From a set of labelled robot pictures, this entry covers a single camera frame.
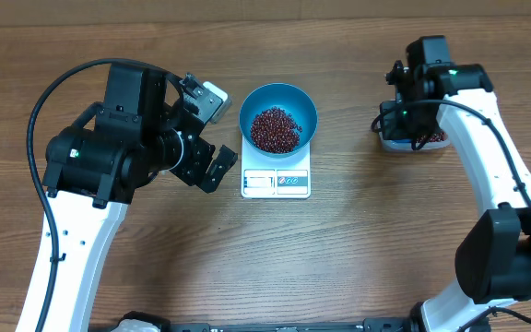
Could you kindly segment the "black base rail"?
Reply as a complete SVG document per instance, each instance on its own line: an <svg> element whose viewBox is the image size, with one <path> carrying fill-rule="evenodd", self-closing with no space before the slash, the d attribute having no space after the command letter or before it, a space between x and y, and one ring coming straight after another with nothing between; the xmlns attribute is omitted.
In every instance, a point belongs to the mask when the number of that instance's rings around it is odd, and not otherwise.
<svg viewBox="0 0 531 332"><path fill-rule="evenodd" d="M421 332L424 328L415 319L402 317L366 318L355 323L174 324L160 316L133 311L125 314L115 326L94 326L88 330L95 332Z"/></svg>

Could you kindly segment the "red beans in container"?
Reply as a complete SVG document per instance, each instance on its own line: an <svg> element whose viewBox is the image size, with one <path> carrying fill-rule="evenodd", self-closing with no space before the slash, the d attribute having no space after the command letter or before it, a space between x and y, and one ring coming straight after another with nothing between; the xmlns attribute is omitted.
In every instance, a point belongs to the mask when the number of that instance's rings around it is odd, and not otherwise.
<svg viewBox="0 0 531 332"><path fill-rule="evenodd" d="M417 139L418 143L437 143L437 142L443 142L447 138L447 135L444 132L434 133L431 136L421 136Z"/></svg>

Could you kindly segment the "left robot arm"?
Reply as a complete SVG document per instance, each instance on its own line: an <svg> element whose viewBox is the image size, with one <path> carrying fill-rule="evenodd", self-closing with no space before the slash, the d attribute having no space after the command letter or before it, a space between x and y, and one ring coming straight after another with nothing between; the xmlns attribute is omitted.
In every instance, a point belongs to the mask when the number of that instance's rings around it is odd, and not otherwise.
<svg viewBox="0 0 531 332"><path fill-rule="evenodd" d="M214 192L237 154L201 137L229 95L193 75L109 59L102 101L54 136L30 175L43 207L41 242L20 331L85 331L112 239L135 191L170 172Z"/></svg>

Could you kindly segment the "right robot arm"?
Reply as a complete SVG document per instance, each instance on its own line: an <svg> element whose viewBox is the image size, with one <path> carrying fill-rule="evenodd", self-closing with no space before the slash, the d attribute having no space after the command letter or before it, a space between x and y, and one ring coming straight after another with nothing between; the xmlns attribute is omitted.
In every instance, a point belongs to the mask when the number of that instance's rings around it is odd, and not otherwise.
<svg viewBox="0 0 531 332"><path fill-rule="evenodd" d="M480 65L457 65L443 36L409 44L385 79L371 129L391 151L453 147L473 187L478 221L455 253L454 280L404 318L368 318L367 331L487 331L531 299L531 173L501 118Z"/></svg>

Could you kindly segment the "blue plastic measuring scoop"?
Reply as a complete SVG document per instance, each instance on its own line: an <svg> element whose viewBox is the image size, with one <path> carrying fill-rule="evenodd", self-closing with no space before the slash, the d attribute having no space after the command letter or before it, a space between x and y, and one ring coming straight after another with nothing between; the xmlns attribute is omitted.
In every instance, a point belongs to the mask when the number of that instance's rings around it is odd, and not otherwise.
<svg viewBox="0 0 531 332"><path fill-rule="evenodd" d="M410 139L383 140L383 148L387 151L410 152L412 142Z"/></svg>

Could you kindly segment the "teal metal bowl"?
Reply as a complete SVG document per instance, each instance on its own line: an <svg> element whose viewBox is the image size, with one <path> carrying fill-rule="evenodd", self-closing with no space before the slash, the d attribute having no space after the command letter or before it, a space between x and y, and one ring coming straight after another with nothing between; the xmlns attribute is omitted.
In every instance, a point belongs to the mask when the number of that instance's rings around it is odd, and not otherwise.
<svg viewBox="0 0 531 332"><path fill-rule="evenodd" d="M300 143L292 152L274 154L263 151L266 155L287 157L311 142L319 120L315 104L306 92L287 83L266 84L248 95L239 114L239 127L243 138L256 148L250 135L251 124L257 114L272 107L281 108L290 114L297 125L302 127L302 132L300 133Z"/></svg>

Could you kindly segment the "red beans in bowl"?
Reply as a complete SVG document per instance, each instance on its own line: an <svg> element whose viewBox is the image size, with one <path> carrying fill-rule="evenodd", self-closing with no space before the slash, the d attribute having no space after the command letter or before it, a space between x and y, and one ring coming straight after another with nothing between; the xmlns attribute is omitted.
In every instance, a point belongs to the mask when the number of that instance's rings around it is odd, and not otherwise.
<svg viewBox="0 0 531 332"><path fill-rule="evenodd" d="M255 146L274 154L292 152L300 143L301 132L294 118L278 107L257 114L250 127Z"/></svg>

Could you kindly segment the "white digital kitchen scale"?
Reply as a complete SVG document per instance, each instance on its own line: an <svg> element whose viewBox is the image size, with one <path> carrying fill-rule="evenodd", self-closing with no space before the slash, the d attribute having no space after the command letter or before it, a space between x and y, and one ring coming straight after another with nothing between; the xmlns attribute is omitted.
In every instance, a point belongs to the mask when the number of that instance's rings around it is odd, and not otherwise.
<svg viewBox="0 0 531 332"><path fill-rule="evenodd" d="M249 199L306 199L311 196L311 150L306 144L287 157L268 156L242 140L241 195Z"/></svg>

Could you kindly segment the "clear plastic food container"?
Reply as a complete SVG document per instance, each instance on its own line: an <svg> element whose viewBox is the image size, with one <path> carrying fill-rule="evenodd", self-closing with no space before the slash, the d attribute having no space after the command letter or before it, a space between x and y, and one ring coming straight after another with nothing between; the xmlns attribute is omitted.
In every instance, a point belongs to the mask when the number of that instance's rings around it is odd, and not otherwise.
<svg viewBox="0 0 531 332"><path fill-rule="evenodd" d="M389 110L396 107L396 101L384 101L379 105L379 114L372 121L371 130L379 135L381 144L383 140L398 140L398 139L410 139L412 135L407 132L405 125L405 116L407 110L399 110L388 113ZM436 128L434 133L443 132L439 127ZM437 143L418 143L416 139L416 145L421 145L420 151L433 150L447 148L450 145L448 137L443 142Z"/></svg>

